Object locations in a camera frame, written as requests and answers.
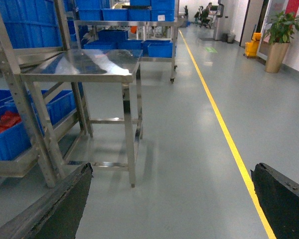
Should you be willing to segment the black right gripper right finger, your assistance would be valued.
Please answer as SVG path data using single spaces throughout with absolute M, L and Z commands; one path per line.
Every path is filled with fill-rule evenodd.
M 299 184 L 265 163 L 251 171 L 268 223 L 278 239 L 299 239 Z

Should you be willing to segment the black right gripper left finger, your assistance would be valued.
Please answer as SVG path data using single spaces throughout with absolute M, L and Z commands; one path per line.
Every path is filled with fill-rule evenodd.
M 0 227 L 0 239 L 74 239 L 86 206 L 93 169 L 83 164 Z

